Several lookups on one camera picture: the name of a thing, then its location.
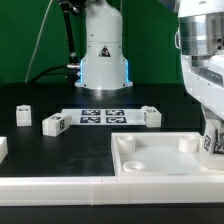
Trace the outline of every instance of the white block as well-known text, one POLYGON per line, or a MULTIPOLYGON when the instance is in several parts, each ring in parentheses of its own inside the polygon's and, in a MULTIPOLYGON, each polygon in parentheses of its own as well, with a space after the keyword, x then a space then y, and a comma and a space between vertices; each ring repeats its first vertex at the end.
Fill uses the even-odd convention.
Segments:
POLYGON ((31 126, 31 107, 29 105, 21 105, 16 107, 17 127, 31 126))
POLYGON ((224 170, 224 156, 223 153, 217 153, 219 143, 216 144, 216 130, 220 129, 221 123, 219 121, 213 119, 206 120, 204 142, 201 147, 201 162, 209 169, 224 170))
POLYGON ((72 116, 56 113, 42 121, 43 135, 56 137, 70 126, 72 116))
POLYGON ((198 138, 193 135, 179 138, 179 151, 183 153, 195 153, 198 151, 198 138))
POLYGON ((0 137, 0 163, 2 163, 7 154, 8 154, 7 138, 0 137))
POLYGON ((162 115, 155 107, 144 106, 141 111, 144 113, 144 121, 148 128, 161 127, 162 115))

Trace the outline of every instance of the warning label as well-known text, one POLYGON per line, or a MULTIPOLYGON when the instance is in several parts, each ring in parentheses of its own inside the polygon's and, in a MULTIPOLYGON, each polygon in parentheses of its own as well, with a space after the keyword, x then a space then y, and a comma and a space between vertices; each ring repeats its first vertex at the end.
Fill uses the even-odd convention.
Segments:
POLYGON ((111 57, 110 52, 106 45, 103 47, 103 50, 100 52, 99 57, 111 57))

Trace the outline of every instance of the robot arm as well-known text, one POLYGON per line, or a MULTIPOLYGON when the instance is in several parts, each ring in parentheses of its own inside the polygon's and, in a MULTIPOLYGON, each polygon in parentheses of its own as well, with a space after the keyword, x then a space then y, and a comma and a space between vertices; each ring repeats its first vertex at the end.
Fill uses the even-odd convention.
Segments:
POLYGON ((69 48, 69 62, 67 65, 67 79, 68 83, 73 84, 80 77, 80 63, 78 57, 75 52, 75 45, 72 34, 72 27, 69 13, 71 12, 73 15, 78 15, 80 12, 86 8, 87 0, 57 0, 58 4, 61 6, 66 33, 68 38, 68 48, 69 48))
POLYGON ((79 70, 75 86, 87 94, 117 95, 132 86, 128 61, 122 54, 122 15, 106 0, 58 0, 62 7, 70 51, 68 69, 79 70), (69 12, 86 9, 86 55, 80 64, 75 53, 69 12))
POLYGON ((224 1, 160 1, 171 10, 179 8, 176 45, 181 50, 184 84, 201 102, 206 119, 202 163, 224 169, 224 1))

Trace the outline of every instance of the white tray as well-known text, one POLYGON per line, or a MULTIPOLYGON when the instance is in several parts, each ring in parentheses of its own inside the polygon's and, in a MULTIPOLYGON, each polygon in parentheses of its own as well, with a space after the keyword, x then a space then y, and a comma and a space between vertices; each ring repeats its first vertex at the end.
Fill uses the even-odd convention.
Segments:
POLYGON ((224 171, 210 170, 200 161, 202 137, 198 133, 113 133, 112 155, 116 176, 148 176, 148 175, 198 175, 223 173, 224 171), (120 136, 135 138, 135 151, 122 154, 117 139, 120 136), (183 153, 179 151, 181 137, 194 136, 198 139, 198 151, 183 153), (124 170, 124 164, 142 164, 144 170, 124 170))

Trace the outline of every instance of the black table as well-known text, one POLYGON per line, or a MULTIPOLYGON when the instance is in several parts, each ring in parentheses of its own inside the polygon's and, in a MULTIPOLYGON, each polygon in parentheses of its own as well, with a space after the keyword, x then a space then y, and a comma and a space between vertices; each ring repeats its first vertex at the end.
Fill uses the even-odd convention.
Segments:
MULTIPOLYGON (((97 98, 65 84, 21 83, 0 89, 0 136, 7 136, 8 159, 0 177, 113 176, 112 132, 203 134, 200 104, 183 85, 136 85, 131 93, 97 98), (32 127, 16 127, 16 106, 31 105, 32 127), (162 127, 71 126, 57 138, 42 135, 41 122, 63 108, 136 108, 155 106, 162 127)), ((223 204, 1 207, 1 223, 215 223, 223 204)))

